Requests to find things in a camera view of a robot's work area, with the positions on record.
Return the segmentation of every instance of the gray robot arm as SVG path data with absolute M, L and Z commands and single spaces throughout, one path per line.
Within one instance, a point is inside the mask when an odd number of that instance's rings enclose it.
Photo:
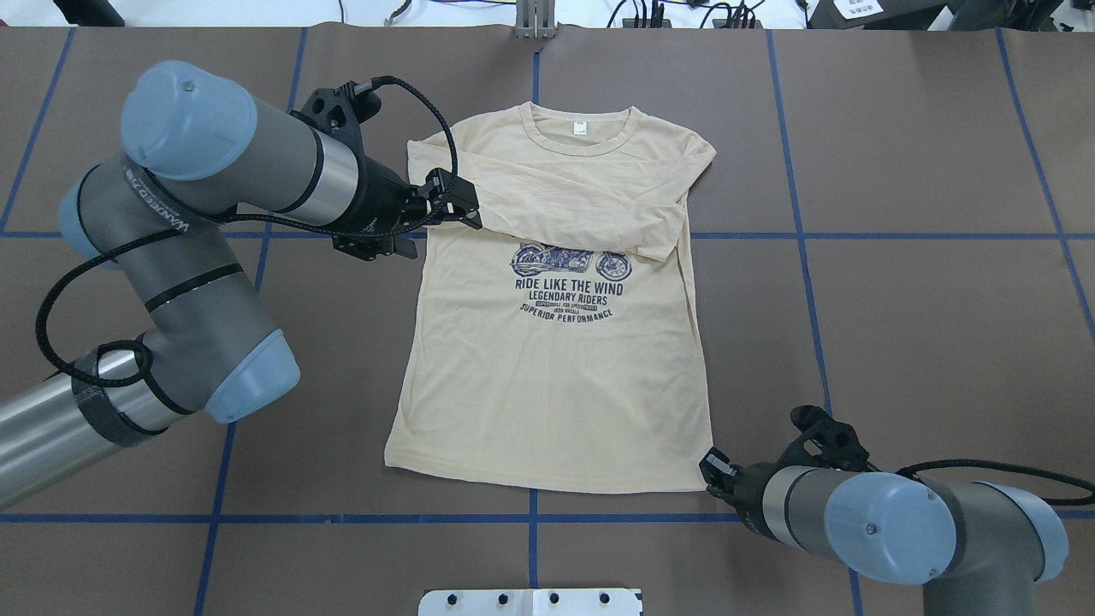
M 238 421 L 297 384 L 285 337 L 218 230 L 262 218 L 235 214 L 237 202 L 365 259 L 413 257 L 397 235 L 422 223 L 479 226 L 474 187 L 454 168 L 413 186 L 365 155 L 359 124 L 380 108 L 373 90 L 399 81 L 380 80 L 318 90 L 285 114 L 185 62 L 140 78 L 123 112 L 125 151 L 84 174 L 59 221 L 89 258 L 148 242 L 106 264 L 125 271 L 155 328 L 72 364 L 55 357 L 64 374 L 0 404 L 0 509 L 195 411 Z M 38 325 L 41 345 L 43 314 Z
M 707 491 L 746 527 L 874 580 L 923 584 L 926 616 L 1035 614 L 1035 584 L 1069 551 L 1049 504 L 1016 488 L 880 473 L 852 427 L 818 407 L 792 422 L 803 434 L 776 463 L 731 465 L 714 449 L 700 463 Z

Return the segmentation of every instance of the graphic print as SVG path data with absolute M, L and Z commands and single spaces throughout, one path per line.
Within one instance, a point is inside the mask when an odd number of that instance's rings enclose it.
M 632 274 L 631 259 L 622 252 L 606 249 L 595 266 L 604 280 L 579 277 L 589 270 L 592 260 L 591 249 L 521 243 L 509 261 L 518 275 L 514 286 L 523 294 L 520 311 L 561 324 L 589 324 L 613 317 L 609 303 L 623 294 L 622 280 Z

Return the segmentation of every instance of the motorcycle graphic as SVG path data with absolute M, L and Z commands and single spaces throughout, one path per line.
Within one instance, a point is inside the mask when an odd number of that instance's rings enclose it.
M 543 271 L 585 272 L 589 269 L 593 251 L 560 247 L 551 244 L 522 243 L 509 261 L 514 272 L 529 277 Z M 597 272 L 604 279 L 620 281 L 631 275 L 627 256 L 621 252 L 604 251 L 597 260 Z

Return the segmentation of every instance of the white mounting plate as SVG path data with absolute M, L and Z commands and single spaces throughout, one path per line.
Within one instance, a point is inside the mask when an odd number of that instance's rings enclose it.
M 601 603 L 601 594 L 608 603 Z M 642 596 L 643 591 L 629 589 L 429 591 L 418 603 L 418 616 L 642 616 Z

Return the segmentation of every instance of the neckline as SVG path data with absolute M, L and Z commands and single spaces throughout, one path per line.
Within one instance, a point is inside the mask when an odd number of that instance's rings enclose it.
M 534 103 L 525 103 L 518 107 L 518 112 L 521 115 L 521 124 L 525 126 L 525 132 L 532 139 L 538 146 L 545 150 L 553 152 L 558 152 L 567 155 L 600 155 L 612 150 L 615 150 L 620 146 L 627 142 L 627 139 L 635 132 L 635 128 L 638 126 L 639 116 L 642 112 L 634 106 L 627 107 L 623 111 L 610 112 L 610 113 L 570 113 L 564 111 L 550 109 L 548 107 L 542 107 Z M 612 119 L 623 119 L 623 128 L 620 129 L 614 137 L 606 139 L 603 141 L 598 141 L 596 143 L 590 143 L 588 146 L 577 146 L 570 143 L 561 143 L 553 139 L 550 139 L 540 128 L 537 126 L 533 114 L 539 116 L 549 117 L 552 119 L 587 119 L 587 120 L 612 120 Z

